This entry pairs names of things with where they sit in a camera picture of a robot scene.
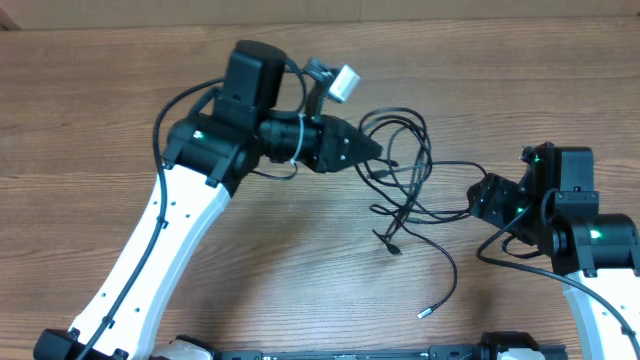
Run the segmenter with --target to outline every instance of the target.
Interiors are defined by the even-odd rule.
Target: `silver connector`
[[[331,84],[327,96],[329,99],[342,104],[347,101],[359,81],[360,76],[351,68],[351,66],[344,65],[336,79]]]
[[[431,310],[431,308],[426,308],[423,312],[418,314],[418,319],[424,319],[427,316],[429,316],[432,312],[433,312],[433,310]]]

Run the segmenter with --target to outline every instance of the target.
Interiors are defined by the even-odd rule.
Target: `tangled cable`
[[[431,139],[429,138],[429,134],[427,132],[427,124],[422,115],[412,109],[405,107],[388,107],[373,110],[366,114],[362,118],[362,120],[360,120],[358,129],[363,133],[368,132],[367,136],[373,137],[380,129],[384,128],[385,126],[399,127],[393,132],[391,138],[389,139],[386,148],[386,159],[376,159],[379,162],[387,164],[388,169],[374,171],[369,166],[369,163],[364,162],[363,166],[367,171],[367,176],[365,176],[362,169],[360,169],[358,165],[355,165],[356,171],[362,181],[364,181],[365,184],[367,184],[370,188],[380,194],[390,204],[390,207],[393,207],[393,209],[389,209],[380,204],[372,204],[371,206],[369,206],[369,209],[372,212],[382,216],[391,216],[393,218],[384,234],[378,233],[375,229],[372,231],[378,237],[378,239],[385,244],[389,253],[393,255],[400,255],[402,254],[400,248],[392,244],[391,239],[399,229],[403,229],[408,234],[415,236],[425,241],[427,244],[435,247],[438,251],[440,251],[447,257],[447,259],[451,263],[451,267],[453,268],[453,284],[451,286],[451,290],[449,290],[447,295],[442,298],[442,300],[438,301],[434,305],[427,307],[418,315],[419,318],[424,318],[425,316],[435,311],[451,297],[458,284],[458,269],[456,267],[455,261],[444,248],[429,240],[427,237],[410,231],[409,229],[407,229],[405,224],[443,224],[469,217],[469,208],[460,210],[429,210],[418,201],[422,186],[431,175],[431,171],[433,170],[434,165],[467,165],[477,167],[485,176],[487,175],[487,172],[482,166],[473,162],[433,161],[433,157],[431,155]],[[393,148],[393,142],[396,137],[405,130],[411,132],[411,134],[417,140],[419,147],[416,152],[413,166],[399,168],[398,162],[391,159],[391,150]],[[408,184],[402,184],[398,180],[397,174],[404,171],[411,171],[411,177]],[[393,179],[393,182],[382,180],[382,178],[389,175]],[[399,203],[393,200],[384,190],[382,190],[380,186],[374,184],[374,182],[383,187],[391,187],[400,190],[405,196],[404,201],[402,203]],[[428,216],[432,220],[425,220],[416,217],[420,215]]]

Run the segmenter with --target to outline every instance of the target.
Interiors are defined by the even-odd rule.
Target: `wooden table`
[[[326,112],[356,123],[373,108],[412,107],[427,118],[436,160],[476,161],[518,180],[521,145],[591,146],[601,210],[640,220],[639,18],[1,33],[2,358],[29,358],[44,328],[66,328],[95,294],[149,196],[155,115],[222,75],[239,39],[299,63],[353,65],[360,87]],[[298,91],[287,79],[283,108]],[[398,145],[396,158],[408,163],[414,149]],[[436,168],[423,202],[464,207],[479,180]],[[388,223],[367,209],[380,201],[352,169],[303,169],[286,183],[249,176],[196,251],[158,341],[185,333],[221,349],[417,348],[519,330],[580,357],[560,284],[477,260],[495,229],[476,219],[411,226],[460,270],[451,300],[417,320],[449,289],[451,268],[404,233],[395,238],[404,255],[389,255],[371,233]]]

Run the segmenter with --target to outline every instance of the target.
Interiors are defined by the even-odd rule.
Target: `white cable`
[[[291,165],[296,163],[298,154],[300,154],[300,149],[302,149],[302,138],[304,137],[304,114],[298,114],[298,119],[300,120],[300,137],[298,138],[298,148],[296,149],[295,154],[293,154],[293,157],[289,160]]]

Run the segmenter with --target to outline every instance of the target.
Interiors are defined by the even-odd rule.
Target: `wooden surface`
[[[635,16],[640,0],[0,0],[25,30]]]
[[[101,285],[154,181],[161,106],[223,73],[238,39],[347,62],[362,75],[327,113],[356,123],[381,106],[427,118],[436,160],[470,160],[517,180],[521,145],[593,147],[603,212],[640,220],[640,18],[176,27],[0,34],[0,355],[28,358],[42,329],[66,328]],[[279,103],[298,101],[292,79]],[[185,114],[173,111],[164,128]],[[415,145],[394,148],[409,162]],[[475,171],[434,170],[423,202],[464,207]],[[387,219],[353,170],[287,183],[248,177],[203,239],[158,335],[220,348],[416,348],[528,331],[579,358],[560,284],[474,256],[495,229],[476,219],[412,226],[393,257],[371,233]],[[533,261],[548,266],[548,260]]]

